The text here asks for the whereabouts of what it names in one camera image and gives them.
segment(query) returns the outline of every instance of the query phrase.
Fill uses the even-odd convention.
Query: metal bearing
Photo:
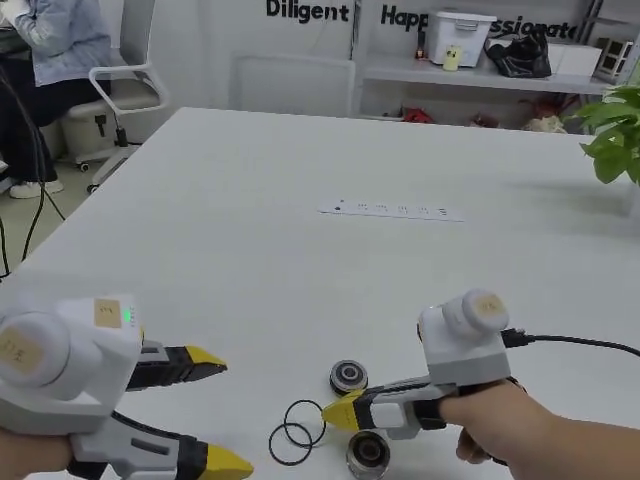
[[[369,384],[367,370],[355,360],[341,360],[331,369],[329,375],[331,388],[339,396],[355,390],[364,390]]]
[[[377,433],[356,434],[347,448],[347,467],[358,480],[379,480],[387,473],[391,451]]]

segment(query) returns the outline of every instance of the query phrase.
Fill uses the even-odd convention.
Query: white table
[[[340,359],[361,361],[371,385],[425,374],[415,321],[426,305],[487,287],[530,333],[638,345],[640,236],[617,214],[624,185],[598,184],[578,140],[181,110],[38,248],[1,300],[25,289],[137,294],[149,338],[201,345],[230,371],[127,394],[123,413],[227,446],[253,462],[255,479],[347,480],[348,434],[330,429],[295,468],[269,457],[267,437],[294,400],[334,399],[327,374]],[[467,221],[316,212],[340,197],[442,205]],[[510,359],[554,411],[640,427],[633,357],[536,344]],[[456,435],[392,443],[386,478],[509,478],[457,461]]]

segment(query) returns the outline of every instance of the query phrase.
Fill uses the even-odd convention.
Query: white shelf
[[[601,95],[607,88],[611,87],[611,84],[597,78],[573,75],[553,75],[543,79],[508,78],[500,75],[492,65],[461,68],[457,72],[446,72],[429,61],[417,61],[412,58],[387,55],[369,55],[365,66],[364,78],[582,95]]]
[[[632,27],[638,26],[636,22],[628,22],[626,20],[619,20],[617,18],[603,18],[603,17],[589,17],[586,19],[589,23],[598,23],[600,25],[607,25],[609,27],[616,27],[618,25],[628,25]]]

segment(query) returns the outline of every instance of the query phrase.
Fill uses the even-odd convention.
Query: chair leg
[[[78,155],[76,158],[73,159],[73,161],[76,165],[80,165],[81,163],[87,163],[87,162],[95,162],[98,160],[111,158],[111,156],[116,155],[119,151],[120,151],[119,147],[105,148],[104,150],[100,150],[99,152]]]
[[[129,145],[121,148],[118,153],[111,156],[93,176],[93,185],[102,185],[137,149],[137,145]]]

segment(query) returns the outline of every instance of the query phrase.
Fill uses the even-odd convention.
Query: label sticker
[[[477,298],[474,304],[476,307],[476,311],[480,315],[494,316],[503,315],[506,313],[504,304],[497,297],[497,295],[484,295],[480,298]]]
[[[120,302],[118,300],[96,298],[93,319],[96,327],[122,328]]]
[[[38,368],[43,357],[42,347],[17,328],[9,327],[0,334],[0,361],[14,370],[29,375]]]

